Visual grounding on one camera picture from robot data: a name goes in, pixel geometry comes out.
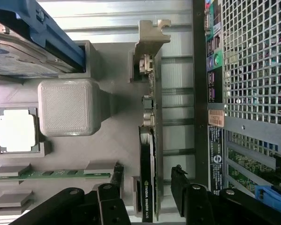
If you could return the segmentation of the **grey printed parts rack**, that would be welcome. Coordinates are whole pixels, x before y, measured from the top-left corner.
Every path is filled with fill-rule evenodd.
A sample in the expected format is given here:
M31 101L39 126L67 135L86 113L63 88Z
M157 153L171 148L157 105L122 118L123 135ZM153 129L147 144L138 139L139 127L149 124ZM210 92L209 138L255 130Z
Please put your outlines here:
M0 176L27 171L80 170L114 173L123 165L120 196L135 211L141 206L139 126L146 84L134 81L133 43L86 44L95 54L91 74L13 78L0 76L0 115L27 109L36 119L37 144L30 152L0 147ZM0 181L0 216L33 210L65 188L89 192L110 178Z

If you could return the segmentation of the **green RAM stick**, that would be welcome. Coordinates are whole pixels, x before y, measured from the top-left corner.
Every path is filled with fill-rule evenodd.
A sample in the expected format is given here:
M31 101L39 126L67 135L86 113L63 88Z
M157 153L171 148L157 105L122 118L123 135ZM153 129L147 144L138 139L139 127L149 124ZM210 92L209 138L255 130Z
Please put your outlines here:
M80 170L56 170L56 171L27 171L19 176L1 175L0 181L25 181L25 180L42 180L42 179L101 179L110 178L111 172L89 173L85 174Z

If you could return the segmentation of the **silver CPU chip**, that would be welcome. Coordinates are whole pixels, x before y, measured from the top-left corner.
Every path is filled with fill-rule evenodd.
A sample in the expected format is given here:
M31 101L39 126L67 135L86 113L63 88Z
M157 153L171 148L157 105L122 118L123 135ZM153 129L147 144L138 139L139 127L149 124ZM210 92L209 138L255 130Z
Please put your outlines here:
M37 144L36 119L27 109L4 110L0 115L0 147L7 153L30 152Z

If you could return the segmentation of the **dark grey open PC case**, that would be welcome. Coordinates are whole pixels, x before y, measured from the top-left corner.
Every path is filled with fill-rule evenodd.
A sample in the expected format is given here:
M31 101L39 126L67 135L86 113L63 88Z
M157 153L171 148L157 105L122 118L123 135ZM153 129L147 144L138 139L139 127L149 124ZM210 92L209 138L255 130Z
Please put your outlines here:
M208 155L208 110L224 110L223 188L281 212L281 0L192 4Z

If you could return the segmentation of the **blue plastic disk carrier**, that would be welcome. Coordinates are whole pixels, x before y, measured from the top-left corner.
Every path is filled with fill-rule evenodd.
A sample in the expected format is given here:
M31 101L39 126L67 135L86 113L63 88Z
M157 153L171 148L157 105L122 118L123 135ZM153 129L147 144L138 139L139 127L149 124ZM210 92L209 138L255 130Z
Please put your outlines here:
M85 51L79 47L36 0L0 0L0 23L42 47L74 72L85 71Z

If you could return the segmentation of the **black service label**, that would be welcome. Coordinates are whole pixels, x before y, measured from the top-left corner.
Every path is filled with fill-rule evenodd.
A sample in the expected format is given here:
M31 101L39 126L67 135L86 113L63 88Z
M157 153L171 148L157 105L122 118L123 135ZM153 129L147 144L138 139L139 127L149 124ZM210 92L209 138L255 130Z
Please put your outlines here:
M210 191L219 195L224 186L224 153L222 146L222 129L208 127Z

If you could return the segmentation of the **silver hard disk blue label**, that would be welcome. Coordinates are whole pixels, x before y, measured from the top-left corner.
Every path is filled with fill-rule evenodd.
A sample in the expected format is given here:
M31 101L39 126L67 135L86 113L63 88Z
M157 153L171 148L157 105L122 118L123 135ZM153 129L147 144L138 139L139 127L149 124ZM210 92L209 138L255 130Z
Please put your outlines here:
M0 75L57 77L75 68L0 23Z

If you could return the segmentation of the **pink barcode sticker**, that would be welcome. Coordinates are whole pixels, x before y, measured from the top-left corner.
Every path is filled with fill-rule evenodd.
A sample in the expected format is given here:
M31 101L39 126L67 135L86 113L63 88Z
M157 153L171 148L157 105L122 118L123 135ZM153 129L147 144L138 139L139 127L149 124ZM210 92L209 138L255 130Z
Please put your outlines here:
M217 126L220 128L224 127L224 110L208 110L208 123L212 126Z

